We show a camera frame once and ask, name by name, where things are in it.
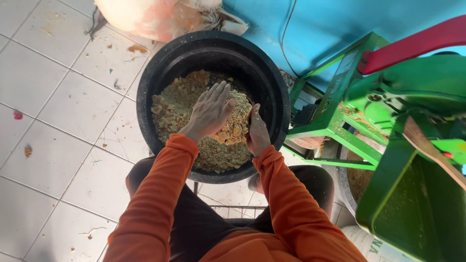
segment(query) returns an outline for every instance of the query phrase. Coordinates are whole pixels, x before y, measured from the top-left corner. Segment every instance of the blue wall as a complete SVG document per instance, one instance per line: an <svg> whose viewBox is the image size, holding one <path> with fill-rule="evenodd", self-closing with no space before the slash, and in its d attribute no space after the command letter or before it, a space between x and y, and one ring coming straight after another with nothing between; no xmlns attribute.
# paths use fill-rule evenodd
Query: blue wall
<svg viewBox="0 0 466 262"><path fill-rule="evenodd" d="M223 0L227 11L249 23L243 36L291 75L280 42L293 2ZM394 42L462 14L466 0L297 0L283 47L301 75L371 31ZM466 48L455 51L466 55Z"/></svg>

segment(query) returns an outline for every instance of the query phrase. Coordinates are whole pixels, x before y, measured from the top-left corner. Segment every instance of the red metal handle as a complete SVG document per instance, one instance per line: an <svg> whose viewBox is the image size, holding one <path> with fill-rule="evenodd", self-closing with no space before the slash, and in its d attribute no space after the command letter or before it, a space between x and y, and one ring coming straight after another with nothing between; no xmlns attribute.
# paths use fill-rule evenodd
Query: red metal handle
<svg viewBox="0 0 466 262"><path fill-rule="evenodd" d="M379 50L366 50L357 70L368 75L440 48L463 45L466 45L466 15L451 18Z"/></svg>

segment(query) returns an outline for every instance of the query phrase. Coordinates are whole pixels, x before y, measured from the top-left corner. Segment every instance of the white tile floor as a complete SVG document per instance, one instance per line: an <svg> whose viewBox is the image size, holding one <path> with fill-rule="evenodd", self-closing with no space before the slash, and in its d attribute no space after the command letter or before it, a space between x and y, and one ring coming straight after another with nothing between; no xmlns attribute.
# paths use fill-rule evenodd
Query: white tile floor
<svg viewBox="0 0 466 262"><path fill-rule="evenodd" d="M0 2L0 262L101 261L129 201L124 178L148 156L136 91L163 43L112 26L89 41L83 32L93 10L93 0ZM127 51L134 44L148 52ZM284 154L288 165L301 164ZM211 205L267 205L246 181L200 184L199 197ZM218 213L254 217L225 210ZM337 203L331 220L354 223Z"/></svg>

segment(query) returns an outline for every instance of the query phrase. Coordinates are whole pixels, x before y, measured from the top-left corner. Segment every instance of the wooden stick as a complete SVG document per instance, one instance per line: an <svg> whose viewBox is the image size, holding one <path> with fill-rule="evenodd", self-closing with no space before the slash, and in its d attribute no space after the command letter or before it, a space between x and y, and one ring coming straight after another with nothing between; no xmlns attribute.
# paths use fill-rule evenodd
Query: wooden stick
<svg viewBox="0 0 466 262"><path fill-rule="evenodd" d="M448 160L446 160L445 157L437 150L437 148L435 148L411 116L406 120L403 136L419 152L439 164L456 181L456 183L458 183L458 185L466 190L466 177L452 164L450 164Z"/></svg>

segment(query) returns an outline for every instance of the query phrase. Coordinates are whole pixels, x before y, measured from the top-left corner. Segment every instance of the person's left hand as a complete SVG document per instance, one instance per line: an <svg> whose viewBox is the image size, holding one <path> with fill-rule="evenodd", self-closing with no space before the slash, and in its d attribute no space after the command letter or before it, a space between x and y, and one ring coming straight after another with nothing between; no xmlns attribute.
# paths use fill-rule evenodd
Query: person's left hand
<svg viewBox="0 0 466 262"><path fill-rule="evenodd" d="M199 143L204 137L218 132L226 123L228 116L233 112L236 101L233 99L225 104L230 94L230 84L226 81L215 85L201 94L192 108L191 119L178 133Z"/></svg>

